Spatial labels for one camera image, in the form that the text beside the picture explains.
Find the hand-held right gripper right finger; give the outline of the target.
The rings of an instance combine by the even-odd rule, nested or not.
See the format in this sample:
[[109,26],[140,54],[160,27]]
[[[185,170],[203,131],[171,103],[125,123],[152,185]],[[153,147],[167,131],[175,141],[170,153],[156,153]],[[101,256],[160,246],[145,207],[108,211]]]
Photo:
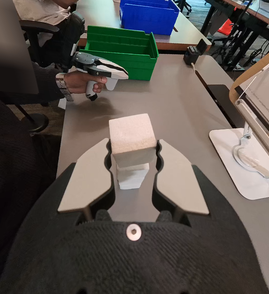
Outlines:
[[163,139],[156,146],[152,204],[175,220],[184,214],[209,215],[209,209],[190,161]]

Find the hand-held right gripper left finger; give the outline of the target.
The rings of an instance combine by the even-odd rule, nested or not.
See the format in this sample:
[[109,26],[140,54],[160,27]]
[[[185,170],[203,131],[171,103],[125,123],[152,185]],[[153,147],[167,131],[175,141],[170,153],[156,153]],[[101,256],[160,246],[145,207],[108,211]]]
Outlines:
[[98,210],[113,206],[111,152],[110,139],[105,138],[78,158],[59,204],[59,213],[81,212],[86,220],[92,220]]

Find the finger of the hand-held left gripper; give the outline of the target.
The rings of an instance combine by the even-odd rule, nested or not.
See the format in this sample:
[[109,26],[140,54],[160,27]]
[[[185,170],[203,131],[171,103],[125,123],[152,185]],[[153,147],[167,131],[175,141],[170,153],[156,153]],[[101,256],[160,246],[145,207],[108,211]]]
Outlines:
[[107,77],[112,79],[129,79],[128,73],[124,70],[117,69],[117,68],[103,68],[103,72],[106,72]]
[[118,73],[118,72],[127,73],[126,70],[122,68],[121,66],[119,66],[118,64],[115,64],[111,61],[108,61],[102,58],[97,59],[97,68],[108,71],[108,72],[112,72],[112,73]]

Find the large white foam cube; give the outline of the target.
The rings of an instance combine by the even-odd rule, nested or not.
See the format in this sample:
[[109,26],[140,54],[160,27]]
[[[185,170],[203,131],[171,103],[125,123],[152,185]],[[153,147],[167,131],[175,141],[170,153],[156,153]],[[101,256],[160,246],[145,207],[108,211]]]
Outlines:
[[117,180],[121,190],[138,189],[149,171],[149,163],[117,167]]

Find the largest white foam cube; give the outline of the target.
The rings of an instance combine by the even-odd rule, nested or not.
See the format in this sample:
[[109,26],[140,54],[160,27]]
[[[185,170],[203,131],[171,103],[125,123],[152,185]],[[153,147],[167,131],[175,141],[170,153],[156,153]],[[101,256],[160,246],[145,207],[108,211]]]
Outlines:
[[109,120],[112,155],[119,168],[154,160],[157,141],[147,113]]

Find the grey desk with wood edge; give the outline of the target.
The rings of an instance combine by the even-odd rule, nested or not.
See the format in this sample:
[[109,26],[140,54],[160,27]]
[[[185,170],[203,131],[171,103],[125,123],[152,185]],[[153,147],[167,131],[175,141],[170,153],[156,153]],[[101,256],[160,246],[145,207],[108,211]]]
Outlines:
[[[80,0],[76,11],[85,19],[85,30],[90,26],[121,28],[119,3],[112,0]],[[173,32],[154,35],[159,53],[182,54],[188,46],[196,46],[201,39],[210,49],[211,42],[182,14],[179,13]]]
[[255,18],[262,20],[269,25],[269,3],[253,0],[247,12]]

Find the person's left hand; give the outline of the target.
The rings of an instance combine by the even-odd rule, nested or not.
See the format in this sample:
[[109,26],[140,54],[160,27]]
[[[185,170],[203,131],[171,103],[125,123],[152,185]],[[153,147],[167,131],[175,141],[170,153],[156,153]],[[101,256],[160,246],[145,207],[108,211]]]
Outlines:
[[92,91],[100,93],[104,84],[107,83],[107,78],[104,76],[92,76],[81,71],[73,71],[64,75],[64,82],[68,91],[72,94],[86,93],[86,88],[90,81],[94,82]]

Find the green plastic bin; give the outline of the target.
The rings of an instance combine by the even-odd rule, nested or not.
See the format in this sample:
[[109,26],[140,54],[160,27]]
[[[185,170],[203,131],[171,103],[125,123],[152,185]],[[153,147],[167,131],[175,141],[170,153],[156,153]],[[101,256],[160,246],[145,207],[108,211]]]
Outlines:
[[107,59],[123,67],[130,80],[149,81],[159,53],[153,33],[88,26],[87,42],[80,52]]

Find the silver wristwatch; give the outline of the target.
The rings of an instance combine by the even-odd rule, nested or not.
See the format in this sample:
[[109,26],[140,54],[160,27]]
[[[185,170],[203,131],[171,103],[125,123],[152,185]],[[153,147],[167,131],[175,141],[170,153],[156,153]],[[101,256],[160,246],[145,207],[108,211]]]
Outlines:
[[71,96],[70,91],[67,88],[67,85],[64,80],[64,76],[65,76],[65,73],[57,73],[55,76],[56,84],[60,92],[63,94],[64,98],[66,99],[66,101],[73,102],[74,100]]

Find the black office chair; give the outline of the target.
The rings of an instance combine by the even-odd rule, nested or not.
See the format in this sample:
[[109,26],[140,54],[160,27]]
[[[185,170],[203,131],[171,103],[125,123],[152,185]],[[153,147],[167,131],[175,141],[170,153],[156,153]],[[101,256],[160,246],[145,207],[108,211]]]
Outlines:
[[[54,25],[44,22],[19,20],[21,29],[25,32],[25,40],[28,40],[30,59],[41,67],[46,67],[52,63],[62,63],[62,47],[64,43],[63,32]],[[47,40],[47,44],[40,45],[38,36],[40,33],[52,34],[52,38]]]

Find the blue plastic bin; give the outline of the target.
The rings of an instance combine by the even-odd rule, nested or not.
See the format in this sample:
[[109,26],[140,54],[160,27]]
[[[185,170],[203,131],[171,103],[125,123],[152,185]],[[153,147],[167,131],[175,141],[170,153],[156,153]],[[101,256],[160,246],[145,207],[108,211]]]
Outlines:
[[122,28],[171,35],[180,9],[172,0],[121,0]]

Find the black charger box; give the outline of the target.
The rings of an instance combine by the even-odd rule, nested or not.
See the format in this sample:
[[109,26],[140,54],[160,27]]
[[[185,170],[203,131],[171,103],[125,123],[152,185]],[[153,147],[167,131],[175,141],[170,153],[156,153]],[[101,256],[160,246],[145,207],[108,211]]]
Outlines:
[[203,55],[207,48],[208,45],[206,44],[204,39],[201,39],[197,46],[189,46],[183,57],[185,64],[191,65],[193,63],[195,65],[198,57]]

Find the person's torso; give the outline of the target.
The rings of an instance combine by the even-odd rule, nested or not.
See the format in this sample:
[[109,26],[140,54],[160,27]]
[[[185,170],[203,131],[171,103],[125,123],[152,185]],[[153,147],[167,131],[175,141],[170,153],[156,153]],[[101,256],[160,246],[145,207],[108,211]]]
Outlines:
[[61,136],[30,135],[0,100],[0,275],[19,227],[56,178]]

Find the orange plastic piece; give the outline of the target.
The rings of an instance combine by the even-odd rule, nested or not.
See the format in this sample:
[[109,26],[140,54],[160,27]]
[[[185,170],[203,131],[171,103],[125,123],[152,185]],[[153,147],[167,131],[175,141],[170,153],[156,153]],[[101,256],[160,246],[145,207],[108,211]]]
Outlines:
[[232,31],[233,25],[234,23],[230,19],[227,19],[226,22],[217,31],[228,36]]

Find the tan-edged instruction board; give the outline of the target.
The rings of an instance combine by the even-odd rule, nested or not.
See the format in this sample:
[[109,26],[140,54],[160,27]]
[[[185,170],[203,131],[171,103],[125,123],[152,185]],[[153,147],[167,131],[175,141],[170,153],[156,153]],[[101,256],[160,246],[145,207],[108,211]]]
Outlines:
[[229,90],[234,104],[244,99],[269,132],[269,53],[240,75]]

